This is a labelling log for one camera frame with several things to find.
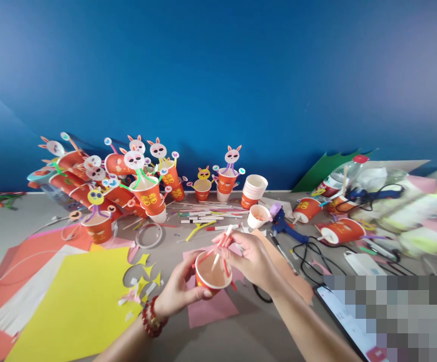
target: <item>pink paper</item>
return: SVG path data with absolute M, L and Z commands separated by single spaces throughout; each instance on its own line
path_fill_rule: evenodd
M 407 179 L 425 194 L 436 193 L 437 179 L 412 175 L 409 175 Z
M 68 227 L 68 226 L 71 228 L 71 231 L 75 227 L 74 224 L 73 225 L 62 226 L 62 227 L 57 228 L 57 229 L 52 229 L 52 230 L 43 231 L 43 232 L 40 232 L 40 233 L 37 233 L 37 234 L 32 234 L 31 236 L 28 237 L 28 239 L 34 239 L 36 237 L 41 237 L 41 236 L 44 236 L 44 235 L 47 235 L 47 234 L 52 234 L 53 232 L 61 231 L 62 229 L 64 229 L 65 227 Z
M 136 253 L 138 252 L 139 246 L 136 245 L 133 248 L 129 248 L 128 251 L 128 263 L 132 264 L 133 263 L 133 258 L 136 255 Z
M 114 238 L 100 244 L 104 249 L 117 249 L 120 247 L 133 247 L 135 242 L 133 240 L 127 240 L 123 238 Z
M 208 251 L 213 247 L 215 246 L 210 245 L 198 250 Z M 235 244 L 230 245 L 230 250 L 241 255 L 241 252 Z M 193 251 L 194 250 L 184 252 L 183 259 Z M 245 276 L 234 267 L 232 267 L 232 280 L 240 280 L 245 285 Z M 196 279 L 195 276 L 193 276 L 187 282 L 187 287 L 188 289 L 191 289 L 195 286 Z M 224 290 L 219 291 L 217 295 L 209 301 L 199 301 L 188 306 L 188 321 L 190 323 L 190 329 L 225 319 L 236 314 L 238 314 L 238 310 Z

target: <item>red beaded bracelet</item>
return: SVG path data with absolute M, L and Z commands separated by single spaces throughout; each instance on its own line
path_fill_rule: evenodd
M 158 337 L 161 334 L 163 327 L 166 326 L 166 324 L 168 323 L 168 318 L 162 320 L 161 322 L 158 322 L 156 318 L 156 314 L 154 312 L 154 302 L 156 301 L 156 298 L 158 297 L 154 297 L 151 300 L 151 304 L 149 305 L 149 312 L 151 313 L 149 320 L 147 318 L 148 302 L 146 302 L 143 312 L 141 313 L 141 316 L 143 318 L 144 330 L 151 338 Z

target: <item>marker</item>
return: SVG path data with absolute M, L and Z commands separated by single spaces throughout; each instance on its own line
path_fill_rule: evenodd
M 234 218 L 239 218 L 239 219 L 241 219 L 243 217 L 241 215 L 227 215 L 227 214 L 222 214 L 220 216 L 223 216 L 223 217 L 234 217 Z
M 212 221 L 216 221 L 214 219 L 201 219 L 201 220 L 180 220 L 182 224 L 206 224 Z
M 240 225 L 238 225 L 238 224 L 232 225 L 232 229 L 238 229 L 239 227 L 240 227 Z M 226 229 L 228 229 L 228 225 L 207 227 L 207 231 L 226 230 Z
M 197 211 L 197 212 L 191 212 L 188 213 L 188 216 L 202 216 L 202 215 L 210 215 L 211 211 Z
M 223 216 L 199 216 L 200 220 L 223 220 Z

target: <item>red paper cup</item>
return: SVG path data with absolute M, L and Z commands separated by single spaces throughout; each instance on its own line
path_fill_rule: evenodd
M 116 203 L 117 205 L 124 207 L 124 205 L 132 200 L 134 198 L 134 195 L 132 192 L 126 190 L 122 187 L 116 187 L 114 189 L 109 189 L 106 192 L 104 192 L 104 197 L 108 200 L 111 200 L 112 202 Z
M 254 200 L 245 196 L 245 194 L 242 194 L 242 201 L 240 202 L 240 204 L 244 209 L 249 210 L 253 205 L 256 205 L 257 203 L 258 199 Z
M 193 184 L 193 188 L 195 189 L 197 200 L 205 201 L 208 199 L 208 195 L 210 194 L 212 183 L 209 180 L 196 180 Z
M 142 217 L 143 219 L 146 219 L 148 217 L 148 215 L 146 214 L 146 211 L 144 210 L 144 208 L 139 206 L 138 203 L 136 203 L 136 205 L 133 206 L 133 207 L 129 207 L 128 205 L 125 205 L 123 208 L 126 211 L 130 212 L 131 214 L 133 214 L 135 216 Z
M 110 153 L 104 160 L 104 168 L 107 173 L 115 175 L 136 174 L 136 171 L 126 166 L 124 163 L 124 155 L 118 153 Z
M 344 244 L 361 239 L 366 234 L 366 231 L 357 221 L 340 219 L 320 229 L 320 233 L 331 244 Z
M 77 168 L 77 165 L 82 164 L 84 160 L 85 157 L 80 156 L 77 151 L 72 151 L 59 158 L 57 160 L 57 165 L 64 168 L 64 173 L 67 171 L 72 172 L 84 181 L 89 181 L 90 178 L 86 175 L 86 171 Z
M 85 184 L 85 181 L 70 171 L 66 171 L 65 174 L 67 176 L 63 176 L 60 174 L 55 174 L 53 177 L 49 179 L 49 183 L 53 186 L 56 186 L 62 192 L 66 194 L 70 194 L 76 187 L 82 186 Z
M 178 172 L 177 172 L 177 168 L 174 166 L 174 162 L 165 161 L 162 167 L 168 168 L 168 173 L 164 175 L 163 178 L 161 179 L 163 183 L 166 186 L 171 186 L 172 189 L 177 189 L 178 186 L 180 185 L 180 179 L 178 178 Z
M 306 224 L 322 210 L 320 204 L 319 200 L 303 198 L 294 210 L 294 217 L 301 223 Z
M 159 193 L 158 179 L 156 177 L 149 177 L 149 179 L 152 181 L 142 177 L 139 184 L 136 180 L 129 188 L 148 215 L 159 215 L 165 209 L 165 204 Z
M 183 189 L 183 184 L 179 184 L 176 188 L 172 189 L 170 194 L 175 199 L 175 201 L 182 201 L 185 198 L 185 190 Z
M 88 193 L 89 193 L 88 188 L 83 188 L 83 189 L 75 188 L 69 193 L 69 196 L 71 196 L 73 199 L 75 199 L 76 201 L 80 202 L 81 204 L 89 208 L 89 206 L 91 206 L 92 204 L 88 200 Z
M 211 272 L 213 261 L 215 260 L 215 254 L 211 254 L 202 263 L 199 263 L 201 259 L 205 257 L 207 251 L 198 255 L 195 261 L 195 270 L 197 278 L 197 286 L 207 287 L 212 295 L 216 295 L 222 289 L 225 289 L 232 282 L 232 270 L 230 264 L 226 261 L 226 268 L 228 269 L 229 276 L 225 273 L 225 266 L 223 265 L 223 259 L 220 259 Z
M 328 185 L 325 183 L 325 180 L 324 180 L 324 181 L 322 181 L 322 182 L 319 184 L 319 186 L 317 186 L 317 187 L 315 188 L 314 191 L 312 191 L 312 193 L 314 194 L 316 191 L 321 190 L 321 189 L 324 189 L 324 190 L 325 190 L 325 192 L 322 194 L 322 196 L 327 197 L 327 198 L 330 198 L 331 196 L 334 196 L 334 195 L 337 194 L 337 193 L 339 192 L 339 190 L 340 190 L 340 189 L 335 189 L 335 188 L 332 188 L 331 186 L 328 186 Z
M 227 170 L 226 167 L 219 169 L 217 190 L 225 195 L 231 193 L 237 177 L 238 171 L 232 169 Z
M 358 204 L 348 201 L 344 196 L 337 196 L 331 203 L 325 206 L 325 209 L 331 214 L 342 215 L 347 214 L 353 207 Z
M 101 211 L 107 217 L 95 214 L 89 221 L 89 216 L 84 216 L 81 225 L 86 228 L 94 244 L 102 244 L 113 236 L 113 220 L 109 211 Z

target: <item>red paper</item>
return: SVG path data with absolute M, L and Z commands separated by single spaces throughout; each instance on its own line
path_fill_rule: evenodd
M 12 261 L 8 266 L 6 266 L 6 259 L 8 259 L 9 254 L 14 250 L 14 248 L 9 249 L 8 254 L 0 265 L 0 278 L 4 275 L 4 268 L 5 271 L 7 271 L 19 261 L 30 255 L 46 250 L 54 250 L 54 252 L 33 256 L 16 267 L 0 282 L 0 308 L 29 280 L 32 275 L 42 268 L 54 256 L 54 254 L 64 246 L 64 244 L 87 251 L 89 250 L 90 238 L 84 228 L 80 230 L 75 239 L 67 243 L 61 239 L 60 229 L 54 230 L 52 233 L 45 233 L 33 237 L 22 242 L 15 252 Z M 9 337 L 0 331 L 0 361 L 7 357 L 13 347 L 12 339 L 12 337 Z
M 208 251 L 214 245 L 200 248 L 199 250 Z M 238 247 L 235 244 L 230 245 L 230 250 L 241 255 Z M 183 259 L 194 250 L 183 253 Z M 245 281 L 245 276 L 237 268 L 232 267 L 232 280 L 240 280 L 242 283 Z M 191 277 L 187 282 L 188 289 L 196 286 L 195 276 Z M 212 323 L 221 319 L 225 319 L 238 314 L 238 309 L 235 307 L 227 293 L 222 290 L 209 301 L 199 301 L 188 306 L 188 321 L 190 323 L 190 329 L 200 327 L 202 325 Z

